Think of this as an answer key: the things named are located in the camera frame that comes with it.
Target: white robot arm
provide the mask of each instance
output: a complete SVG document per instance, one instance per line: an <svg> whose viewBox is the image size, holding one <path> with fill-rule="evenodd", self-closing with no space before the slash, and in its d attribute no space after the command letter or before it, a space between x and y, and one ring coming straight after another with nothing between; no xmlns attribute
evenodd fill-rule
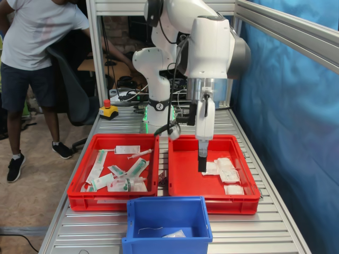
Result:
<svg viewBox="0 0 339 254"><path fill-rule="evenodd" d="M147 122L154 126L167 123L170 84L159 71L166 70L179 57L181 72L188 77L188 99L193 109L190 114L195 118L195 137L199 140L198 170L206 171L208 143L214 134L213 96L227 86L229 70L231 76L237 76L246 67L249 48L231 30L229 21L203 0L148 0L145 18L154 27L152 41L156 47L136 52L133 63L148 80ZM190 36L186 59L183 54L177 56L178 31Z"/></svg>

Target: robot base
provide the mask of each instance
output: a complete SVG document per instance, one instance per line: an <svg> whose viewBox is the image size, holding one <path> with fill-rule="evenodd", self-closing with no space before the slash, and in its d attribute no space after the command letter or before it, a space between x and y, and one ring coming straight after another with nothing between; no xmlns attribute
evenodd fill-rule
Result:
<svg viewBox="0 0 339 254"><path fill-rule="evenodd" d="M152 106L146 107L143 122L146 124L145 132L154 133L157 129L167 124L168 107L163 111L156 111ZM174 119L174 109L171 108L171 120Z"/></svg>

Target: black sneaker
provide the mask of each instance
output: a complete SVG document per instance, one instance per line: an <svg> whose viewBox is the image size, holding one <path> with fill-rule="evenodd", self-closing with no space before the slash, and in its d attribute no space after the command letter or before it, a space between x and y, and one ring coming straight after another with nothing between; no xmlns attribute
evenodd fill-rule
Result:
<svg viewBox="0 0 339 254"><path fill-rule="evenodd" d="M10 165L8 166L9 172L7 175L7 182L9 183L15 182L20 177L21 167L26 161L25 156L22 153L20 154L21 154L21 157L16 160L12 159L10 162Z"/></svg>
<svg viewBox="0 0 339 254"><path fill-rule="evenodd" d="M57 152L60 155L60 157L62 157L65 160L73 156L73 152L61 142L59 142L59 145L57 146L54 146L52 143L52 150L53 152Z"/></svg>

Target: white t-shirt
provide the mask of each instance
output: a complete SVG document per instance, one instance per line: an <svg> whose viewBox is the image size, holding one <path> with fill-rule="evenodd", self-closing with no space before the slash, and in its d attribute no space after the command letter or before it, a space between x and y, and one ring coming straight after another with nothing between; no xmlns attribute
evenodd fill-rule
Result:
<svg viewBox="0 0 339 254"><path fill-rule="evenodd" d="M71 3L57 5L52 0L7 0L15 17L6 33L1 61L22 70L51 66L46 48L70 30L90 25L80 9Z"/></svg>

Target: blue plastic bin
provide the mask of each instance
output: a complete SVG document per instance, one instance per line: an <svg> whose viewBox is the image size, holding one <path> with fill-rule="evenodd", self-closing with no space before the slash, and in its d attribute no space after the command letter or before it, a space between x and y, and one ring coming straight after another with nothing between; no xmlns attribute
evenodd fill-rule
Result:
<svg viewBox="0 0 339 254"><path fill-rule="evenodd" d="M137 198L127 213L123 254L206 254L213 240L204 197ZM163 238L179 230L186 238Z"/></svg>

